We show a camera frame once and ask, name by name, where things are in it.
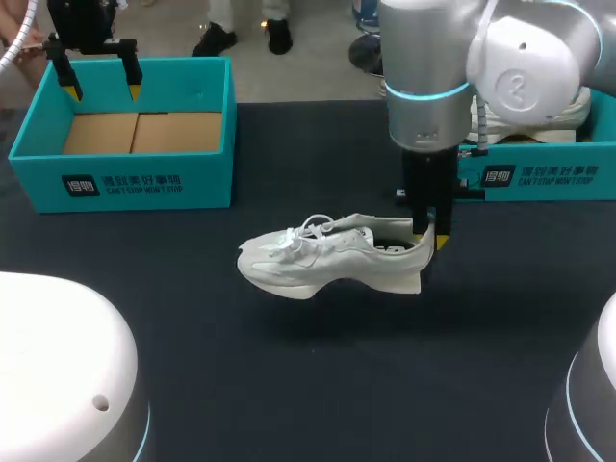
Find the floor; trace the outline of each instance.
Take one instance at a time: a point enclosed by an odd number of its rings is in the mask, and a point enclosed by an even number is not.
[[[53,24],[40,2],[38,20],[43,32]],[[354,26],[350,0],[292,0],[295,46],[282,57],[272,55],[261,29],[260,2],[237,0],[240,43],[227,56],[232,60],[241,102],[374,99],[377,80],[348,61],[350,44],[360,33]],[[137,39],[140,55],[188,56],[206,23],[207,0],[158,0],[144,8],[132,0],[118,13],[116,37]],[[14,69],[0,77],[5,107],[26,107],[32,91]]]

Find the black shoe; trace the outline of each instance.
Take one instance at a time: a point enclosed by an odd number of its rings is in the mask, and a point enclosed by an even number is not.
[[[274,55],[284,55],[293,46],[289,22],[286,19],[274,21],[268,19],[269,51]]]
[[[227,48],[238,42],[235,32],[224,32],[215,22],[211,22],[199,44],[194,48],[193,56],[218,56]]]

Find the shoelace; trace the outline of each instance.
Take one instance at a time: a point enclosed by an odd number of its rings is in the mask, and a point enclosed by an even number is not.
[[[324,219],[325,223],[314,224],[315,219]],[[306,219],[298,228],[289,228],[286,233],[276,243],[269,256],[273,257],[281,252],[297,253],[303,247],[304,241],[308,236],[314,236],[310,242],[314,244],[324,244],[323,233],[329,233],[334,229],[334,219],[327,215],[312,215]]]

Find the white pants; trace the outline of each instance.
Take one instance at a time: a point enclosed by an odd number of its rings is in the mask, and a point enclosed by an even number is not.
[[[264,19],[279,21],[289,16],[289,0],[263,0]],[[226,32],[235,29],[231,0],[210,0],[210,22],[216,22]]]

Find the teal box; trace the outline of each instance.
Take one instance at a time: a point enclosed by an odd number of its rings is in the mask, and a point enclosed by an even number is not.
[[[49,66],[10,161],[39,213],[229,207],[237,108],[224,58],[143,59],[141,93],[130,96],[120,60],[72,62],[81,103]],[[221,113],[218,152],[62,155],[79,114]]]
[[[459,176],[489,202],[615,200],[616,99],[593,92],[588,128],[593,142],[462,146]]]

